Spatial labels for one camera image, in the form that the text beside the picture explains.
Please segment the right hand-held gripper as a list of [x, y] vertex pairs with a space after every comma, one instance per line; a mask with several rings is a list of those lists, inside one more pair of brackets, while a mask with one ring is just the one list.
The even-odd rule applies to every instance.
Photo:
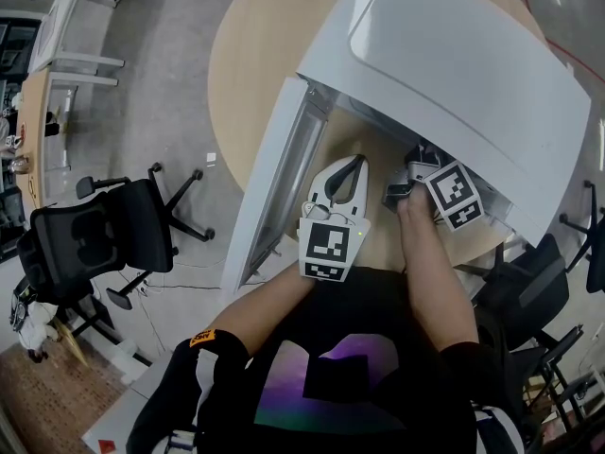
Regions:
[[484, 216], [479, 192], [464, 165], [432, 145], [420, 144], [407, 154], [404, 165], [387, 182], [383, 205], [395, 213], [398, 202], [407, 199], [417, 183], [426, 186], [438, 217], [452, 232]]

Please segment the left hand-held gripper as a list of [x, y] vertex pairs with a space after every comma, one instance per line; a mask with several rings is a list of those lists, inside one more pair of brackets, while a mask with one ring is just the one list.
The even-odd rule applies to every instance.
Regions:
[[299, 271], [320, 281], [344, 282], [371, 229], [366, 218], [318, 203], [367, 205], [369, 162], [364, 155], [341, 158], [313, 179], [299, 221]]

